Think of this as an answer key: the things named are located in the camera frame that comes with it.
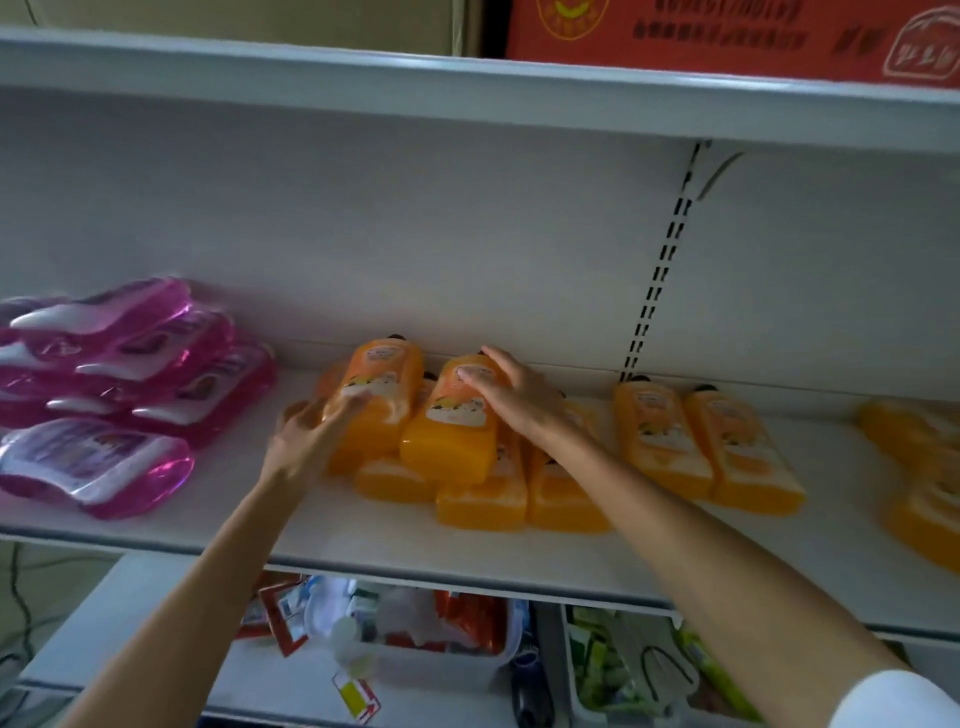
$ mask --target red box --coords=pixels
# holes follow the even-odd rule
[[[507,57],[960,87],[960,5],[932,0],[514,0]]]

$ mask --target metal shelf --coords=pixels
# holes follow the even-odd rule
[[[960,92],[0,28],[0,85],[537,127],[960,152]]]
[[[276,412],[311,391],[315,374],[285,372],[274,392],[205,451],[191,480],[138,519],[84,514],[0,496],[0,536],[196,555],[259,472]],[[609,420],[609,410],[593,400]],[[960,578],[889,536],[882,509],[900,485],[897,468],[854,427],[770,417],[766,422],[809,493],[791,518],[708,506],[811,578],[876,630],[960,646]],[[346,482],[324,483],[276,544],[276,568],[365,575],[417,586],[520,595],[664,613],[653,574],[615,534],[580,536],[533,528],[497,534],[437,523],[432,508],[380,503]]]
[[[81,691],[177,585],[192,561],[160,554],[125,556],[24,669],[19,686],[67,694]],[[540,611],[540,640],[558,726],[564,727],[568,721],[563,628],[556,608]],[[338,670],[332,653],[319,643],[308,643],[284,658],[268,641],[238,641],[221,667],[204,713],[277,725],[351,725],[347,706],[331,682]],[[372,728],[445,726],[456,715],[469,715],[471,725],[491,728],[515,722],[506,672],[486,692],[397,688],[375,679],[372,687],[382,704],[369,724]]]

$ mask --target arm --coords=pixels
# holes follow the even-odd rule
[[[277,537],[365,400],[321,425],[298,405],[277,427],[263,472],[179,585],[81,694],[60,728],[196,724]]]
[[[540,375],[505,352],[484,351],[513,388],[465,378],[507,424],[580,483],[771,725],[827,726],[858,682],[906,669],[847,610],[780,559],[571,425],[556,390]]]

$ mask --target person's right hand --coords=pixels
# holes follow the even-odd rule
[[[510,380],[510,386],[463,368],[460,378],[484,396],[500,418],[539,448],[552,428],[567,423],[564,398],[546,377],[496,347],[483,347]]]

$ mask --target white sleeve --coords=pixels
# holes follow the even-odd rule
[[[960,705],[916,672],[887,670],[861,680],[840,701],[829,728],[960,727]]]

